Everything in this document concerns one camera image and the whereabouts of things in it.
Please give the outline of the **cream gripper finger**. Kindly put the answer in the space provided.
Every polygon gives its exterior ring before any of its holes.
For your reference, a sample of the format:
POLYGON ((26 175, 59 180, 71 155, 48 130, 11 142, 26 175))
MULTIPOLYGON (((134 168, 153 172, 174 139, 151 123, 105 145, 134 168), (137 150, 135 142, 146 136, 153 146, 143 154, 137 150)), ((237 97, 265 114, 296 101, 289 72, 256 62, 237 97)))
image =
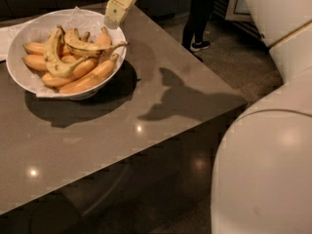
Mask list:
POLYGON ((110 29, 116 29, 127 16, 136 0, 109 0, 104 14, 104 24, 110 29))

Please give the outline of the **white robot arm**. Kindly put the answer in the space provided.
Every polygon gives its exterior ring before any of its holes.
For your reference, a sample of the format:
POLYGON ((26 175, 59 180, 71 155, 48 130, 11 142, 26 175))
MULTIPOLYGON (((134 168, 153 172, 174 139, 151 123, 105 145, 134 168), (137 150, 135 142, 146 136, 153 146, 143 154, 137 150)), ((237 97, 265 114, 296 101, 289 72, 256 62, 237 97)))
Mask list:
POLYGON ((284 84, 221 141, 212 234, 312 234, 312 0, 245 2, 284 84))

